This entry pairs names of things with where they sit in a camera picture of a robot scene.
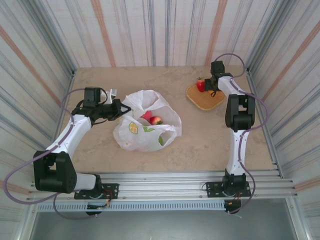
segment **plastic bag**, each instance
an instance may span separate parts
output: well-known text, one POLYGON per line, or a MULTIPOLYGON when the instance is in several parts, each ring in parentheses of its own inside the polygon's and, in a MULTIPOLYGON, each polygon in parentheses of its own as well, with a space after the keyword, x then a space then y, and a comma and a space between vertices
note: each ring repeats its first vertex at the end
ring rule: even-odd
POLYGON ((154 152, 181 136, 181 119, 160 93, 141 90, 126 96, 122 103, 131 107, 131 111, 121 117, 113 130, 113 136, 122 149, 154 152), (151 125, 141 118, 146 111, 161 117, 164 124, 151 125))

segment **beige table surface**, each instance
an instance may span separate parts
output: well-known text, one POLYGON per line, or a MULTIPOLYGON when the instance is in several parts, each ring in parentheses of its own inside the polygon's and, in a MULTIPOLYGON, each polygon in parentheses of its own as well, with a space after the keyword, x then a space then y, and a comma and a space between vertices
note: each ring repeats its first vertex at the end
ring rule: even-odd
MULTIPOLYGON (((226 67, 234 76, 239 66, 226 67)), ((72 162, 78 172, 163 172, 224 170, 229 160, 230 133, 225 125, 227 98, 210 111, 197 108, 186 96, 186 90, 198 77, 209 78, 209 66, 173 67, 95 67, 80 68, 72 89, 101 87, 117 88, 117 98, 139 90, 159 92, 181 118, 182 136, 156 152, 126 151, 113 136, 118 121, 94 126, 78 145, 72 162)), ((245 91, 249 86, 245 76, 236 82, 245 91)), ((68 109, 83 99, 83 91, 71 95, 68 109)), ((63 128, 69 116, 65 116, 63 128)), ((255 117, 255 126, 259 118, 255 117)), ((249 134, 245 165, 248 169, 272 169, 273 165, 262 130, 249 134)))

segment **wooden cutting board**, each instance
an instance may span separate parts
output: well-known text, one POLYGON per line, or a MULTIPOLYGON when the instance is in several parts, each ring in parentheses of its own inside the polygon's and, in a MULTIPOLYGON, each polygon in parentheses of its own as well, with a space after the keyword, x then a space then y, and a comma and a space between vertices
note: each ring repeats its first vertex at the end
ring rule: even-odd
POLYGON ((186 96, 198 108, 204 111, 209 111, 215 108, 225 99, 225 94, 222 91, 217 91, 215 96, 212 97, 208 91, 200 92, 196 84, 190 86, 186 90, 186 96))

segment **lemon print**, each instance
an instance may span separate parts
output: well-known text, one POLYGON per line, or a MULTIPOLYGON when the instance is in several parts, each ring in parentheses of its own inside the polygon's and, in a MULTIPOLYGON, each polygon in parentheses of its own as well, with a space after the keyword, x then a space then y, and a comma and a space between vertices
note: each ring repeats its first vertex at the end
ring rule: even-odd
POLYGON ((131 122, 129 124, 129 130, 130 132, 132 132, 133 134, 138 134, 138 126, 134 123, 134 122, 131 122))

